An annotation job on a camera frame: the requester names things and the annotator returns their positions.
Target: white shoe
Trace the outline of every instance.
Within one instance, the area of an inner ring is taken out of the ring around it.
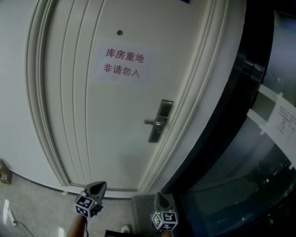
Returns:
[[[128,225],[124,225],[121,228],[121,233],[126,233],[126,234],[130,234],[130,227]]]

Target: tiled floor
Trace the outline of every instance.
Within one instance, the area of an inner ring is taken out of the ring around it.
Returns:
[[[23,226],[12,226],[7,207],[35,237],[66,236],[76,216],[74,200],[74,195],[64,195],[14,175],[12,185],[0,183],[0,237],[31,236]],[[134,227],[131,201],[104,200],[103,206],[89,223],[90,237],[103,237],[106,230],[120,232],[124,224]]]

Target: white power adapter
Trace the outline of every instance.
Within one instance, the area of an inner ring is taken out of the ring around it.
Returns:
[[[17,225],[17,222],[15,221],[14,217],[13,217],[13,214],[10,210],[8,210],[8,216],[9,216],[9,219],[12,223],[13,226],[16,226]]]

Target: metal door handle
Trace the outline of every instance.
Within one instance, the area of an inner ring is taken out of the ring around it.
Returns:
[[[159,111],[155,120],[144,120],[144,124],[153,125],[149,141],[150,143],[157,143],[160,139],[164,127],[167,125],[167,121],[173,106],[172,101],[162,100]]]

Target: white paper sign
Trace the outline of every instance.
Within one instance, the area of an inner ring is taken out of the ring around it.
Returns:
[[[138,44],[99,39],[95,52],[94,80],[143,84],[155,71],[156,53]]]
[[[265,125],[265,132],[296,168],[296,108],[280,95]]]

